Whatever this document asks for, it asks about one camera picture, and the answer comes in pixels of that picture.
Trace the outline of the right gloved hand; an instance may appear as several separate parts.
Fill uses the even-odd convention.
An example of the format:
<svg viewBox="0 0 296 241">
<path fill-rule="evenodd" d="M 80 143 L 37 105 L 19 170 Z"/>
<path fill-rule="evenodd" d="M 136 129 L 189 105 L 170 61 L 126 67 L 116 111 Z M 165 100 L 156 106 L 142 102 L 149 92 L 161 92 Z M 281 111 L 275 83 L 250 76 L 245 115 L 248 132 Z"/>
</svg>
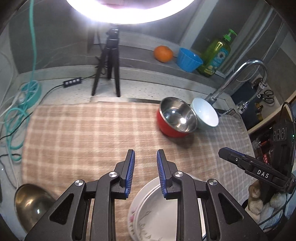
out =
<svg viewBox="0 0 296 241">
<path fill-rule="evenodd" d="M 283 209 L 275 216 L 273 215 L 283 207 L 287 200 L 287 195 L 285 193 L 278 192 L 271 197 L 269 202 L 264 204 L 261 199 L 261 184 L 258 180 L 249 186 L 248 192 L 248 205 L 245 208 L 245 211 L 257 224 L 268 220 L 267 222 L 261 224 L 260 228 L 264 232 L 270 231 L 280 221 Z"/>
</svg>

